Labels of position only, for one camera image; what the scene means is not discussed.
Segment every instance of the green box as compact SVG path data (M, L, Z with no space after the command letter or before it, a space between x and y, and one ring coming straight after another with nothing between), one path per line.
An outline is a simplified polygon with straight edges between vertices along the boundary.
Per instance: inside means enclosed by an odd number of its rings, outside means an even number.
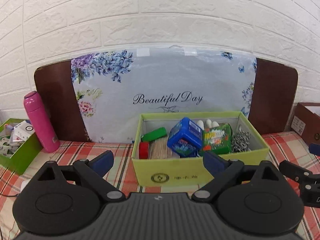
M233 132L238 131L239 127L242 131L249 132L251 151L221 154L220 157L226 160L239 159L247 165L257 165L268 154L268 145L242 112L141 114L132 150L134 171L141 186L183 186L208 183L212 180L213 177L203 166L202 157L139 159L139 143L142 134L159 127L165 127L167 131L170 131L183 117L188 117L194 122L213 119L218 123L229 123Z
M22 121L24 121L24 119L10 118L0 126L0 132L3 131L6 123L21 123ZM43 147L36 133L34 133L19 147L11 158L0 155L0 165L8 168L10 171L15 171L17 174L22 175L42 148Z

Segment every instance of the blue bottle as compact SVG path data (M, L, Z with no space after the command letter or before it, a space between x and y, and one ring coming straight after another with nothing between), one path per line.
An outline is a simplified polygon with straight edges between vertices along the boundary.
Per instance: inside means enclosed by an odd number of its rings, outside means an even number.
M185 117L170 131L167 146L180 157L196 157L202 147L202 129Z

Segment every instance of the wall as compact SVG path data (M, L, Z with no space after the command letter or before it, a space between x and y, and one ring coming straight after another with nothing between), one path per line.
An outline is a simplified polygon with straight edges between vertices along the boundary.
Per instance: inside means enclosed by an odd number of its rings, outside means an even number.
M320 0L0 0L0 117L25 117L36 68L126 44L253 52L295 67L320 101Z

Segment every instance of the red plaid fabric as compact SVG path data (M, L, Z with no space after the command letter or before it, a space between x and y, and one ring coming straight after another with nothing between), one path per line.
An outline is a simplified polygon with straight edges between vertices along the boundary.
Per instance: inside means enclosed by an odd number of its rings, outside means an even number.
M294 132L271 134L264 136L270 145L269 158L276 165L284 159L294 162L313 173L320 173L320 162L314 155L308 153L308 148L302 139ZM89 160L111 150L114 153L115 163L112 169L105 175L109 183L120 189L126 195L130 192L188 192L190 195L199 189L201 185L181 187L141 187L135 177L131 144L106 144L106 143L81 143L62 141L60 148L54 153L40 152L22 176L13 172L0 169L0 192L6 195L15 195L20 192L22 181L31 179L39 168L48 160L55 160L59 165L70 165L82 158ZM295 190L297 183L289 182ZM0 227L5 240L15 238L19 228L12 216L12 204L14 197L0 196ZM314 208L305 208L305 215L298 228L298 234L305 239L320 239L320 211Z

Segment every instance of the pink bottle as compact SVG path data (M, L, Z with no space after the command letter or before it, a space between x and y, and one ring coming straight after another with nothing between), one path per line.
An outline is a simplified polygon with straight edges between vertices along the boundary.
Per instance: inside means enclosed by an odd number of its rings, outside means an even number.
M44 147L50 153L60 146L56 133L50 123L50 119L44 109L44 104L37 91L32 91L24 96L24 108L27 111L30 122Z

